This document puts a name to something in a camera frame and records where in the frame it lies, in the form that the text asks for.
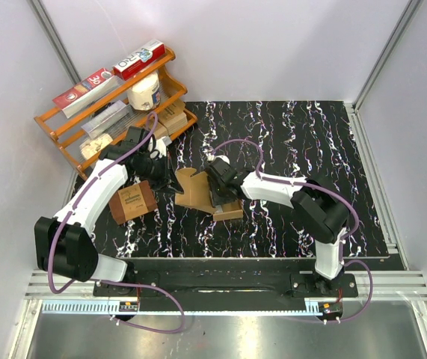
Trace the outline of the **brown cardboard express box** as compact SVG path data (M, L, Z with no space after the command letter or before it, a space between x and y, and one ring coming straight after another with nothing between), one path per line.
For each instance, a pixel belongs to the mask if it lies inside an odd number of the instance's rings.
M206 172L197 172L195 168L181 168L176 171L176 178L184 191L183 194L175 194L174 202L177 206L210 214L213 221L243 218L244 211L240 200L222 205L213 204Z

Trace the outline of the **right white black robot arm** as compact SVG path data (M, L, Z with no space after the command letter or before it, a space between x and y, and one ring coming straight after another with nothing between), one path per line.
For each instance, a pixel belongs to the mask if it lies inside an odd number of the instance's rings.
M330 296L340 288L338 274L344 265L342 246L350 234L348 222L354 219L351 230L355 231L359 220L352 205L337 191L327 187L323 179L237 171L226 156L210 156L205 172L215 206L242 199L263 200L293 209L295 218L315 243L315 290Z

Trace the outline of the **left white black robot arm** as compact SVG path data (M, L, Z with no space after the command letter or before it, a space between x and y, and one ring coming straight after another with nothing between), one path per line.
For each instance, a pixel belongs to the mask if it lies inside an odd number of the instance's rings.
M156 138L131 126L122 141L102 149L92 173L67 205L34 225L38 268L71 281L110 281L118 295L132 293L136 279L127 272L127 263L99 254L91 236L102 211L130 177L146 180L154 191L182 192L171 167L170 143L167 136Z

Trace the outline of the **brown printed carton box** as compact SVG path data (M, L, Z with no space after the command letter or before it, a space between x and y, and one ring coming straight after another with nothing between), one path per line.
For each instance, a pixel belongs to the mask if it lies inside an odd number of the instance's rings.
M117 224L124 224L158 208L154 193L146 180L118 190L108 205Z

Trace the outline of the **kraft paper box left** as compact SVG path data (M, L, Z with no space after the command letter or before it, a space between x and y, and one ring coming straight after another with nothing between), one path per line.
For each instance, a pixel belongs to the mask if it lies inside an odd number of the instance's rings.
M157 141L163 137L169 136L167 129L161 123L157 123L153 134Z

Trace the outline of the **kraft paper box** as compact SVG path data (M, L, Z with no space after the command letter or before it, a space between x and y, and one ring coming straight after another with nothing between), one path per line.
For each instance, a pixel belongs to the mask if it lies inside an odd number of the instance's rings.
M187 125L185 103L178 99L159 113L159 122L166 128L169 135L181 130Z
M161 123L157 123L153 134L157 141L163 137L169 136L167 129Z

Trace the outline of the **kraft paper box right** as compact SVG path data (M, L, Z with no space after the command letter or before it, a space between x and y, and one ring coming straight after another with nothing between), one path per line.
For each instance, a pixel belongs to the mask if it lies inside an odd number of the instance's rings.
M159 113L159 122L166 128L169 135L181 130L187 125L185 103L178 99Z

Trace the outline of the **red silver toothpaste box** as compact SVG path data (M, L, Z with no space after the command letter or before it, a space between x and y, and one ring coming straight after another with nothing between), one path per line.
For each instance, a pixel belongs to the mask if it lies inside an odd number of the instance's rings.
M120 78L106 68L100 68L52 101L71 118L120 86Z

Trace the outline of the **red white toothpaste box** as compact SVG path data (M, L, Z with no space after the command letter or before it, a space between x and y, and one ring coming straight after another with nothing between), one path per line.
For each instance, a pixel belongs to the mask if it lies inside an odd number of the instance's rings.
M126 81L163 56L165 45L153 39L113 66L113 74Z

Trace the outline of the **orange wooden shelf rack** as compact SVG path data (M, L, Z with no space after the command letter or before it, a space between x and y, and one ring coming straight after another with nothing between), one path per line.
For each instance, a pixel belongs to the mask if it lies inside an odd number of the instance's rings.
M89 159L83 158L80 151L80 144L87 139L87 133L83 130L82 125L91 119L96 111L103 109L110 102L122 100L127 104L129 102L126 95L128 89L152 73L158 73L160 81L161 101L158 107L154 109L156 113L161 113L169 105L181 99L182 96L188 93L187 87L175 79L167 69L167 64L175 58L175 52L167 47L163 56L157 61L70 119L65 118L62 110L54 107L44 114L36 116L34 120L59 149L74 171L81 178L86 179L99 154L94 153Z

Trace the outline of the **silver foil packet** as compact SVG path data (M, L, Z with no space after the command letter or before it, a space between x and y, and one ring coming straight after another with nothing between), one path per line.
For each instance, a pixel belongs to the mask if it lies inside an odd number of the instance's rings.
M82 125L81 128L85 131L89 138L95 139L109 127L113 126L117 121L125 117L128 112L127 104L122 100L118 100Z

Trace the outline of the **lower white tissue roll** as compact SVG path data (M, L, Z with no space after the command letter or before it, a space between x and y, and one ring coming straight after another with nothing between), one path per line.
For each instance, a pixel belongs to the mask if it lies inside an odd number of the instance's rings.
M81 155L85 160L88 160L109 145L112 141L112 137L106 133L101 134L94 139L88 138L79 146Z

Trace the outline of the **white tissue roll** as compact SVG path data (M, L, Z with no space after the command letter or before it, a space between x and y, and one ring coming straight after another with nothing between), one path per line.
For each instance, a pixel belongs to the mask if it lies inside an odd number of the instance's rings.
M101 134L94 139L88 138L79 146L81 155L85 160L88 160L109 145L112 141L112 137L106 133Z
M150 111L156 108L161 102L158 73L151 73L128 89L127 98L136 111Z

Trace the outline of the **upper white tissue roll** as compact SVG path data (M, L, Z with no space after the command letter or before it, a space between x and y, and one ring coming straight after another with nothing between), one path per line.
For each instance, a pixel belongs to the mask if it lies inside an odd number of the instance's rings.
M151 73L128 89L127 98L136 111L150 111L156 108L161 102L158 73Z

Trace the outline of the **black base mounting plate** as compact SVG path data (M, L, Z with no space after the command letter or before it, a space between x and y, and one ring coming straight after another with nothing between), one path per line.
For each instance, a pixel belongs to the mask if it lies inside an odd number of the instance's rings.
M306 298L336 301L358 297L354 275L326 280L312 259L128 260L129 283L157 286L186 311L297 310Z

